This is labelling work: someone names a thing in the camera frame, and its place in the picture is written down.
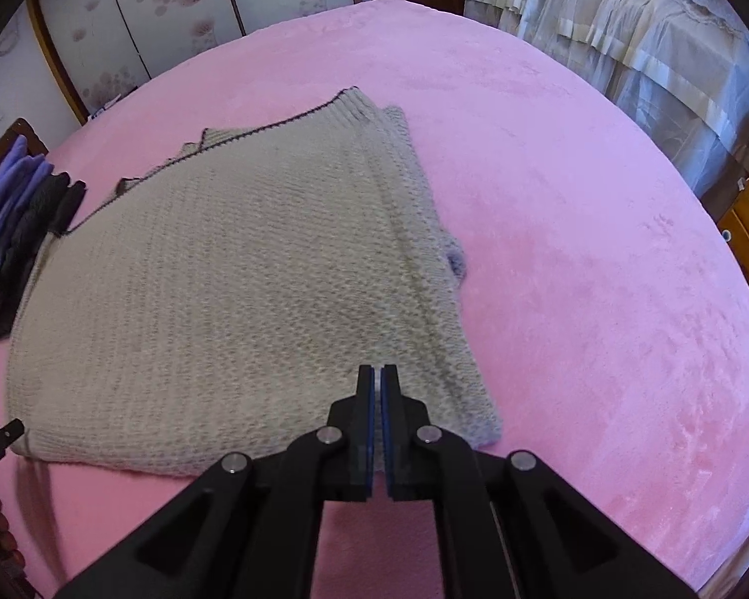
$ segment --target black garment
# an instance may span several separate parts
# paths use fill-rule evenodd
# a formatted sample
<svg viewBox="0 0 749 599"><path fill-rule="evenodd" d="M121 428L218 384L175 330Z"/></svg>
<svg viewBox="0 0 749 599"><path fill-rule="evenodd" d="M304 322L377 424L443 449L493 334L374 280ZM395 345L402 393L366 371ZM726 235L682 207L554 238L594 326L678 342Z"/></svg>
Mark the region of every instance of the black garment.
<svg viewBox="0 0 749 599"><path fill-rule="evenodd" d="M69 182L66 173L50 175L33 194L28 209L11 236L0 267L0 339L11 332L44 236L59 216L62 218L60 222L66 223L66 228L83 200L85 185L76 183L68 188Z"/></svg>

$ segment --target pink blanket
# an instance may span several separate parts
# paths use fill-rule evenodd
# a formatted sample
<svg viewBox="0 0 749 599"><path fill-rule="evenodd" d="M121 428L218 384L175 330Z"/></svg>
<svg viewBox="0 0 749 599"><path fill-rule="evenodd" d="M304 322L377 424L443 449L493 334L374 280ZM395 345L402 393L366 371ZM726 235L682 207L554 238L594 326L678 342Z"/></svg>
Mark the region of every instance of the pink blanket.
<svg viewBox="0 0 749 599"><path fill-rule="evenodd" d="M491 451L534 450L700 586L749 534L749 289L671 164L552 59L471 20L377 0L183 63L51 159L88 183L82 218L204 127L270 123L352 85L405 110L464 246L465 333L505 421ZM46 594L185 483L0 463ZM424 504L330 506L314 597L438 598L434 538Z"/></svg>

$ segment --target pink bedspread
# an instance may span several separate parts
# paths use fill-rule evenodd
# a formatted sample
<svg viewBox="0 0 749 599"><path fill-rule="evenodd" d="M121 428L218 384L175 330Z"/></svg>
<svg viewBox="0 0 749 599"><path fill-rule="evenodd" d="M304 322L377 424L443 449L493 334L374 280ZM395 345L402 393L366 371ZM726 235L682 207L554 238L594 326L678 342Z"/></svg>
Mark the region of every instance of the pink bedspread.
<svg viewBox="0 0 749 599"><path fill-rule="evenodd" d="M183 63L52 160L88 183L82 218L120 176L204 127L270 123L352 85L403 107L441 219L465 248L465 333L505 420L491 450L534 450L700 586L749 533L749 289L667 159L540 51L377 0ZM7 353L0 345L0 424ZM0 463L12 531L46 594L185 483L13 454ZM378 494L328 507L315 598L441 596L429 507Z"/></svg>

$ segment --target stack of folded clothes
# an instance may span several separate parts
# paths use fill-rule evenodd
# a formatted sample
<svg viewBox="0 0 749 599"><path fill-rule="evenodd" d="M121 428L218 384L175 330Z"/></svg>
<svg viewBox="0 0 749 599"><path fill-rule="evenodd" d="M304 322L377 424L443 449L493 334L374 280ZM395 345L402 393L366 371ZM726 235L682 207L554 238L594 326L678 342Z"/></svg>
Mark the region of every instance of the stack of folded clothes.
<svg viewBox="0 0 749 599"><path fill-rule="evenodd" d="M44 155L28 155L24 135L0 162L0 338L11 332L44 236L66 232L86 192L52 170Z"/></svg>

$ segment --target white wall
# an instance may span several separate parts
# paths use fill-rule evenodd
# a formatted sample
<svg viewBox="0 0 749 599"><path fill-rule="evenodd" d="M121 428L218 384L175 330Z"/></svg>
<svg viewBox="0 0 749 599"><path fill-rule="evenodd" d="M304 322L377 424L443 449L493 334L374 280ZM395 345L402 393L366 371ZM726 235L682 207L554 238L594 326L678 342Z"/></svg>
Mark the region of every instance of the white wall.
<svg viewBox="0 0 749 599"><path fill-rule="evenodd" d="M0 136L24 117L50 149L80 128L52 77L24 3L0 35Z"/></svg>

